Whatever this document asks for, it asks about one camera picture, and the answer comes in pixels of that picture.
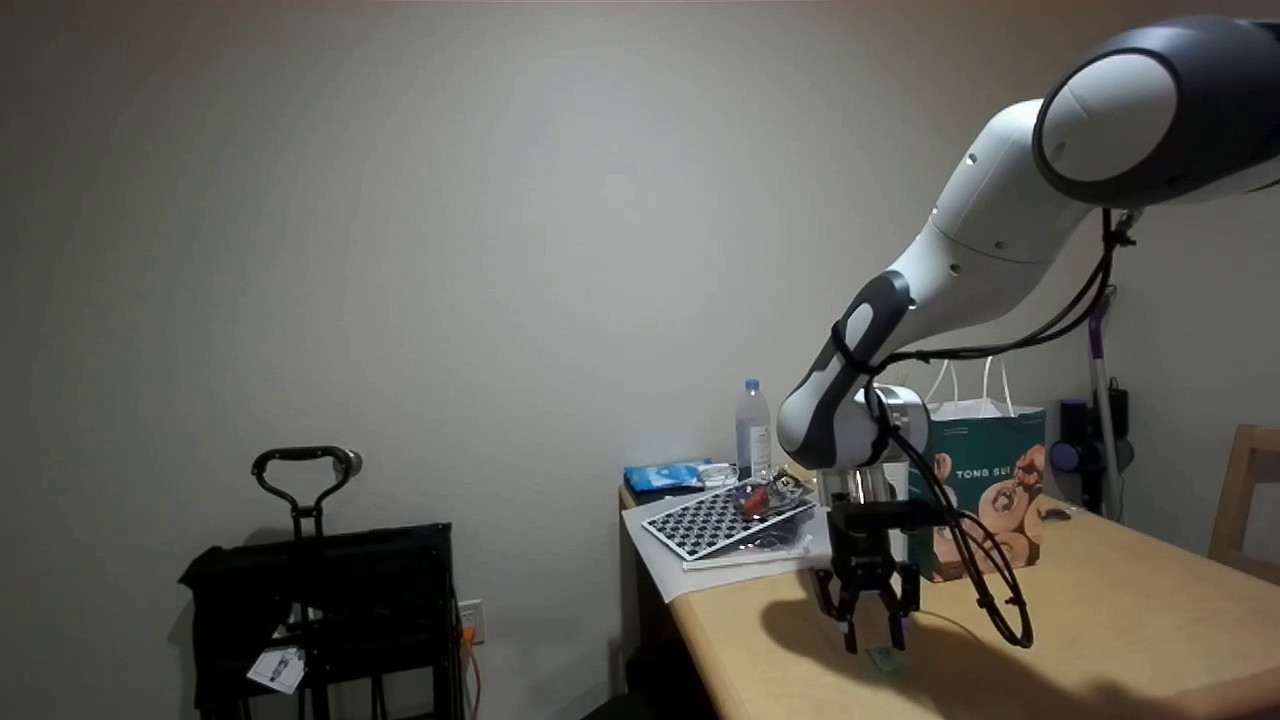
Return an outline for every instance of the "white wall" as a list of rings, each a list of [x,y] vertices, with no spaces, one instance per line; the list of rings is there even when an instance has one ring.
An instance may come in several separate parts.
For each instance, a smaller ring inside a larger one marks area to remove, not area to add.
[[[368,457],[332,527],[456,525],[485,716],[588,710],[624,639],[620,462],[729,451],[740,377],[799,378],[982,115],[1183,7],[13,7],[2,716],[191,716],[177,574],[284,527],[246,458],[300,440]],[[1132,520],[1180,545],[1230,419],[1277,419],[1268,223],[1186,206],[1124,251]],[[1080,345],[1010,362],[1026,398],[1085,389]]]

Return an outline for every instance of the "table surface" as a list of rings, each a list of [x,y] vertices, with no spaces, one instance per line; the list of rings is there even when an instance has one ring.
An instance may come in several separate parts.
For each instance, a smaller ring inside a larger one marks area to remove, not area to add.
[[[1086,513],[1044,527],[1020,585],[1030,647],[996,635],[968,579],[924,579],[906,652],[848,657],[802,574],[703,588],[670,616],[722,720],[1280,716],[1277,585]]]

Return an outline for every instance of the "electrical outlet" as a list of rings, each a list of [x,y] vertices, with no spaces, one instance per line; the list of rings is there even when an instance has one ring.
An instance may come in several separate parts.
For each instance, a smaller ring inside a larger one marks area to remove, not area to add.
[[[485,605],[481,605],[481,595],[456,598],[456,610],[460,610],[460,620],[463,620],[463,635],[469,635],[472,643],[485,643],[489,631],[485,631]]]

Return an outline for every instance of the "plastic bottle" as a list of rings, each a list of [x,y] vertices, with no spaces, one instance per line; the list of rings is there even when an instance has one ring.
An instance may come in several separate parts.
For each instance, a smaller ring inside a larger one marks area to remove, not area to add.
[[[757,377],[744,378],[744,395],[736,398],[736,472],[773,477],[773,413]]]

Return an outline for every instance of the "bag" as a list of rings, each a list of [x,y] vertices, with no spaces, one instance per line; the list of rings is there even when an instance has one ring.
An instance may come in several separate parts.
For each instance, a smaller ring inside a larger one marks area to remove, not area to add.
[[[1003,402],[992,395],[992,371],[999,371]],[[926,402],[926,449],[936,478],[950,490],[955,506],[971,513],[1003,548],[1003,555],[1023,567],[1040,559],[1040,490],[1046,482],[1044,451],[1044,413],[1010,402],[1007,368],[992,355],[982,360],[981,395],[959,393],[955,362],[945,362]],[[910,497],[932,497],[926,478],[906,472]],[[924,574],[965,574],[950,527],[932,527],[910,537],[910,559]]]

